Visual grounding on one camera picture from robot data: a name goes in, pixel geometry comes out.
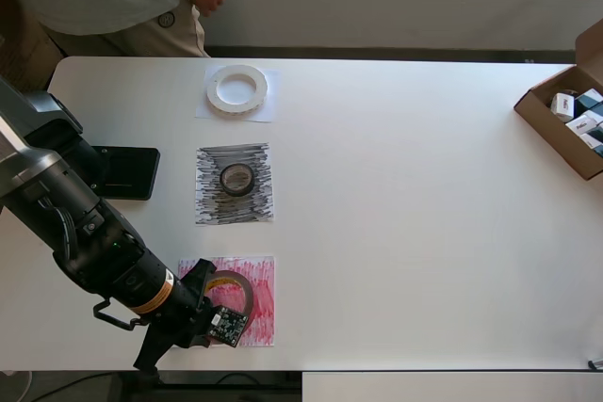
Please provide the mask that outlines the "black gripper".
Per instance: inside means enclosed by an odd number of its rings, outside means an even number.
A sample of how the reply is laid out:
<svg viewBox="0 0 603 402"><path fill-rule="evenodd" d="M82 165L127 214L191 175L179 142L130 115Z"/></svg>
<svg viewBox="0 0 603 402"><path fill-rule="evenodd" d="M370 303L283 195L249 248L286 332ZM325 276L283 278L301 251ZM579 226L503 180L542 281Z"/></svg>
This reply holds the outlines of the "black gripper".
<svg viewBox="0 0 603 402"><path fill-rule="evenodd" d="M174 278L169 296L151 313L135 368L155 370L158 361L173 346L208 346L204 336L214 308L204 291L215 272L215 265L201 259L183 279Z"/></svg>

